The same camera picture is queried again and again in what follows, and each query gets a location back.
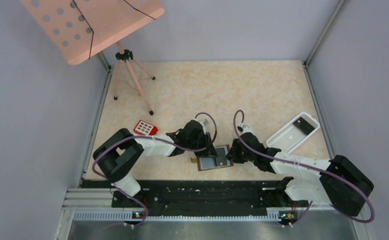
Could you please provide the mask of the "dark grey credit card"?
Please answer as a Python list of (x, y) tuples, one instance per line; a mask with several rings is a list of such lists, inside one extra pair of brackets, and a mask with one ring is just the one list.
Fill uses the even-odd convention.
[(215, 166), (217, 168), (228, 167), (230, 165), (229, 160), (226, 158), (228, 148), (226, 146), (216, 147), (216, 156), (214, 159)]

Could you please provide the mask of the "black credit card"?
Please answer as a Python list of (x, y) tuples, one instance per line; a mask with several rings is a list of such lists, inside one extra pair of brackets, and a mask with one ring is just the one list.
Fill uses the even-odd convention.
[(311, 134), (316, 128), (311, 125), (307, 120), (305, 120), (303, 117), (299, 117), (293, 122), (293, 125), (300, 130), (303, 134), (308, 136)]

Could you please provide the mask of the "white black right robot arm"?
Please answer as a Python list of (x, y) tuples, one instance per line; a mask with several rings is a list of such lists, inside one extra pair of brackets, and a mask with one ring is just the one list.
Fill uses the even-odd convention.
[(372, 181), (347, 157), (316, 159), (265, 147), (252, 133), (233, 139), (226, 158), (237, 164), (252, 162), (263, 172), (284, 175), (279, 188), (292, 201), (325, 203), (356, 217), (374, 190)]

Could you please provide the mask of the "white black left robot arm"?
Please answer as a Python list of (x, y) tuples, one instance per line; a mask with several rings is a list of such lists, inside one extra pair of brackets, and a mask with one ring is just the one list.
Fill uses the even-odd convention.
[(92, 157), (102, 177), (133, 197), (141, 191), (141, 186), (130, 171), (140, 157), (174, 157), (185, 152), (193, 152), (197, 157), (217, 156), (214, 139), (206, 130), (205, 122), (197, 119), (162, 135), (134, 135), (127, 128), (121, 128), (96, 149)]

